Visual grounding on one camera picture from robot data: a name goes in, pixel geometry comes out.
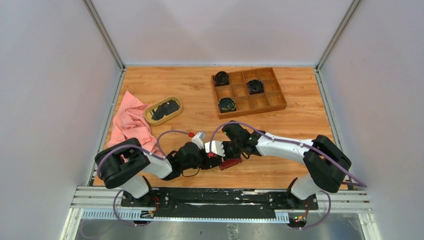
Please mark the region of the red card holder wallet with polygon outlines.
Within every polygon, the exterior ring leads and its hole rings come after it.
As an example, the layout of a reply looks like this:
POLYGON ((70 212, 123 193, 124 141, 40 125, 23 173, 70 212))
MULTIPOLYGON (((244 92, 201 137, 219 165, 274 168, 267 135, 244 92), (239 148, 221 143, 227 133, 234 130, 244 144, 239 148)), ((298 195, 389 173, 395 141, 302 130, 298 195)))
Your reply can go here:
POLYGON ((231 168, 237 164, 242 163, 243 160, 241 158, 230 158, 230 159, 226 159, 224 160, 220 165, 219 165, 219 169, 221 171, 231 168))

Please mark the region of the black cards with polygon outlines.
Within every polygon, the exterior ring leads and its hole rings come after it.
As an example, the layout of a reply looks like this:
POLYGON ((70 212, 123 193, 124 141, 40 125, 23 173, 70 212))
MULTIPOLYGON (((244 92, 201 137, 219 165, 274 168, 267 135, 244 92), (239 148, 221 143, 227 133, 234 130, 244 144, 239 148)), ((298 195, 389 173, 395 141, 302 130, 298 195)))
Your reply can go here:
POLYGON ((177 110, 179 110, 181 106, 175 100, 169 100, 161 105, 159 105, 156 109, 153 109, 150 113, 152 114, 152 119, 155 121, 161 120, 163 117, 168 116, 177 110))

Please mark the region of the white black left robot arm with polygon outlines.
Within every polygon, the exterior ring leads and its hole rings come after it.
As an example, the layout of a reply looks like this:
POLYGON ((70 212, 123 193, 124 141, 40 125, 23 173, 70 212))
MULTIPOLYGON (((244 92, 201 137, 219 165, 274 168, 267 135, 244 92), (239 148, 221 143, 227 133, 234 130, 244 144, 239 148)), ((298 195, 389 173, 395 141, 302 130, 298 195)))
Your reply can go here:
POLYGON ((120 188, 131 194, 140 206, 153 201, 150 185, 140 172, 153 174, 164 181, 180 177, 187 169, 207 170, 222 164, 224 143, 212 141, 199 148, 188 142, 179 150, 161 156, 144 148, 138 139, 130 138, 99 152, 94 161, 97 176, 107 189, 120 188))

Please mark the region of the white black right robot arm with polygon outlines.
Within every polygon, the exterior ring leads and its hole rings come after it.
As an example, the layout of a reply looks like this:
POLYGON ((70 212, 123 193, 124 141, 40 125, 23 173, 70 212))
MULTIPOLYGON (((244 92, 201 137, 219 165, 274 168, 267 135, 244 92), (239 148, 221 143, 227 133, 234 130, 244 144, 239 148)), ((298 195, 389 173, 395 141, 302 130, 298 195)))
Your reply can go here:
POLYGON ((308 173, 295 178, 286 191, 285 201, 292 209, 298 209, 308 197, 320 191, 336 193, 352 165, 324 135, 315 139, 293 139, 247 129, 247 125, 233 120, 222 126, 222 132, 230 140, 229 146, 224 148, 225 154, 279 157, 305 165, 308 173))

